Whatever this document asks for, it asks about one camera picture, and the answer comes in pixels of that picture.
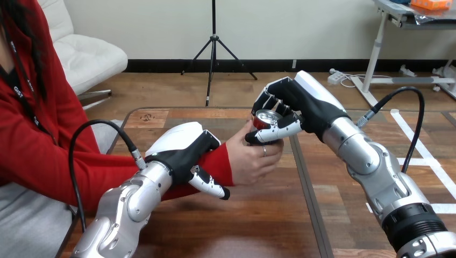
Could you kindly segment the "person's hand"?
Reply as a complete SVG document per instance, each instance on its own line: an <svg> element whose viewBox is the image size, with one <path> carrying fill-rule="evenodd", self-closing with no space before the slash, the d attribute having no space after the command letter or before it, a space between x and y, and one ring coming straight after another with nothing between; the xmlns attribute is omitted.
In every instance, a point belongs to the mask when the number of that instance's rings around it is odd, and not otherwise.
<svg viewBox="0 0 456 258"><path fill-rule="evenodd" d="M257 183L276 169L283 154L283 140L265 146L244 145L245 135L252 127L252 121L247 120L246 124L225 143L232 182L235 186Z"/></svg>

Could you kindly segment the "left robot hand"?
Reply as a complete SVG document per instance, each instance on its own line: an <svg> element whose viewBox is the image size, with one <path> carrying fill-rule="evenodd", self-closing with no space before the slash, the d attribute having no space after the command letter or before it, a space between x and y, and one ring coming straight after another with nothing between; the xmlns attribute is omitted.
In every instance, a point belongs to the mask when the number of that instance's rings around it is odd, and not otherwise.
<svg viewBox="0 0 456 258"><path fill-rule="evenodd" d="M199 159L220 147L221 141L196 121L175 126L165 132L146 151L145 162L160 162L172 177L173 185L190 184L200 192L228 200L231 193L203 167Z"/></svg>

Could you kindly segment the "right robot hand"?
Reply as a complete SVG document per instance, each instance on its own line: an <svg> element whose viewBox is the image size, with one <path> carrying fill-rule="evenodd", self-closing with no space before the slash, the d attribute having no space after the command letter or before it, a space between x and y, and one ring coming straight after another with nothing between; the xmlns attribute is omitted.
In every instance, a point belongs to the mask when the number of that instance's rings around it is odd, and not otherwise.
<svg viewBox="0 0 456 258"><path fill-rule="evenodd" d="M349 118L339 101L309 73L301 70L295 78L284 77L268 83L255 100L251 114L278 105L283 116L273 125L245 135L253 145L275 142L301 131L313 133L320 141L332 123Z"/></svg>

